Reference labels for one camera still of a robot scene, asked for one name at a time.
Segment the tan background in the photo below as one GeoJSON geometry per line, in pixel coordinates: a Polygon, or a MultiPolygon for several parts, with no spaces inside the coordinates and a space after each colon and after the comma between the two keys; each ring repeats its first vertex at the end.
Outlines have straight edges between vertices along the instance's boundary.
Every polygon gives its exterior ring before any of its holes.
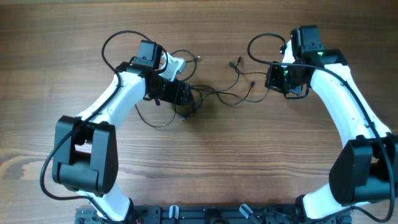
{"type": "MultiPolygon", "coordinates": [[[[168,51],[202,57],[191,84],[217,89],[236,74],[229,61],[243,56],[245,71],[266,71],[249,59],[248,42],[273,32],[318,24],[328,49],[340,49],[365,99],[398,131],[397,1],[182,1],[0,6],[0,223],[71,223],[83,200],[58,202],[40,191],[39,171],[53,146],[55,123],[75,116],[113,78],[100,50],[113,33],[143,32],[168,51]]],[[[106,50],[113,65],[136,54],[140,38],[123,35],[106,50]]],[[[261,39],[255,56],[282,60],[279,41],[261,39]]],[[[186,73],[192,70],[190,64],[186,73]]],[[[234,93],[264,92],[264,75],[242,78],[234,93]]],[[[140,102],[155,124],[170,105],[140,102]]],[[[118,183],[136,205],[292,203],[328,181],[341,151],[339,134],[319,97],[285,100],[270,92],[262,103],[222,105],[205,100],[195,118],[164,129],[146,126],[131,111],[118,131],[118,183]]],[[[51,192],[71,195],[55,185],[51,192]]],[[[384,216],[387,203],[368,206],[384,216]]],[[[395,212],[391,223],[398,222],[395,212]]],[[[355,223],[371,223],[355,212],[355,223]]]]}

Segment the brown floor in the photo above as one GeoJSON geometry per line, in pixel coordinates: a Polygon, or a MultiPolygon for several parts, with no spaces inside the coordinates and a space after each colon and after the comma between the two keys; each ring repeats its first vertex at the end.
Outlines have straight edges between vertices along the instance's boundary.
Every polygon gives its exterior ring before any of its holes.
{"type": "MultiPolygon", "coordinates": [[[[0,223],[71,223],[83,200],[58,202],[40,191],[39,171],[53,146],[55,123],[75,116],[113,78],[100,50],[114,32],[138,30],[168,51],[202,57],[189,83],[225,88],[236,78],[229,61],[243,56],[245,71],[265,71],[249,59],[252,37],[318,24],[328,49],[340,49],[365,99],[398,131],[397,1],[213,1],[53,4],[0,7],[0,223]]],[[[135,55],[140,38],[113,40],[113,65],[135,55]]],[[[262,39],[258,57],[282,60],[279,42],[262,39]]],[[[192,64],[186,70],[192,71],[192,64]]],[[[234,93],[264,92],[264,75],[243,77],[234,93]]],[[[155,124],[172,117],[170,105],[140,102],[155,124]]],[[[270,92],[262,103],[222,105],[205,100],[196,117],[163,129],[132,111],[118,131],[118,183],[136,205],[291,203],[328,181],[341,151],[339,134],[319,97],[288,101],[270,92]]],[[[73,195],[55,185],[52,192],[73,195]]],[[[368,206],[386,214],[387,203],[368,206]]],[[[355,223],[372,223],[355,212],[355,223]]],[[[398,222],[395,212],[391,223],[398,222]]]]}

